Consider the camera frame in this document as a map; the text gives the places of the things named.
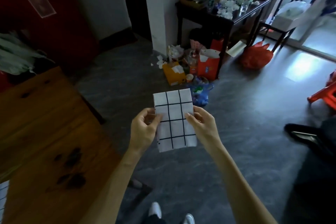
table surface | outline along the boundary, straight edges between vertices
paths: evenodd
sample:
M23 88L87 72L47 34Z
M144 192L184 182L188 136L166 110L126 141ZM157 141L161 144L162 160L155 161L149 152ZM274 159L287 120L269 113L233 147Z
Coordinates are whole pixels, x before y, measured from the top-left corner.
M210 14L210 13L207 12L206 8L203 8L201 10L197 10L194 7L182 4L181 2L177 2L175 5L178 9L178 13L181 12L181 14L183 15L184 18L188 18L189 16L190 17L195 17L193 15L196 15L196 16L199 16L199 17L207 18L207 21L213 21L214 23L222 22L222 23L227 23L227 24L237 24L240 21L242 21L242 20L248 18L249 16L251 16L253 13L262 9L264 6L269 4L271 0L255 0L255 1L259 1L260 4L259 5L250 5L245 13L240 13L238 10L234 11L232 20L228 20L226 18L219 17L219 16L214 15L214 14Z
M74 224L120 160L59 67L0 94L2 224Z

paper cup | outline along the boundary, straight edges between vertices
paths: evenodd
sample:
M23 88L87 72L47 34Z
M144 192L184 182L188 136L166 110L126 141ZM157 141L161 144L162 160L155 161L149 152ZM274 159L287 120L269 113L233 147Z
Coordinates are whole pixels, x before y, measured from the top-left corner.
M192 75L192 74L187 74L185 77L187 79L187 82L192 82L193 79L194 79L194 75Z

clothing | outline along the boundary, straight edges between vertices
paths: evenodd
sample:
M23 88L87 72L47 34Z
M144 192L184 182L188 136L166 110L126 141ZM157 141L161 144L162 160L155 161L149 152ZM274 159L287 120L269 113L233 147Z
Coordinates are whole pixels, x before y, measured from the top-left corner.
M159 219L156 214L148 216L142 222L142 224L167 224L163 219Z

white sneaker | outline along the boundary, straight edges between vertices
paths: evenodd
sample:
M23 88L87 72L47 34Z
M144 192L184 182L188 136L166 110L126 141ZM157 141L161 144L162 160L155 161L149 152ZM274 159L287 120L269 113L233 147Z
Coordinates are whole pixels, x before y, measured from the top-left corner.
M154 214L156 214L159 217L159 219L161 219L162 213L161 213L161 208L158 202L152 203L152 205L149 208L148 216L151 216Z
M190 213L187 213L184 218L183 224L195 224L194 217Z

dark stain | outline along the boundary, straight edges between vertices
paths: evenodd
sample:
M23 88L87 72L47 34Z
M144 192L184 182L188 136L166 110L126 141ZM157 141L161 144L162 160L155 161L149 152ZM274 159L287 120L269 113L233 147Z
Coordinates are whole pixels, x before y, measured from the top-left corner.
M62 154L58 154L55 158L54 161L59 161L62 158Z
M72 168L75 164L77 164L82 157L81 148L75 148L69 154L67 161L64 163L65 167Z
M71 179L68 181L66 185L66 189L80 189L86 183L86 179L83 176L83 173L75 174Z
M21 95L21 98L26 98L26 97L28 97L29 95L30 95L29 92L27 92L27 93L23 93L23 94Z
M56 184L62 184L64 183L68 178L70 177L70 174L66 174L61 176L58 180Z

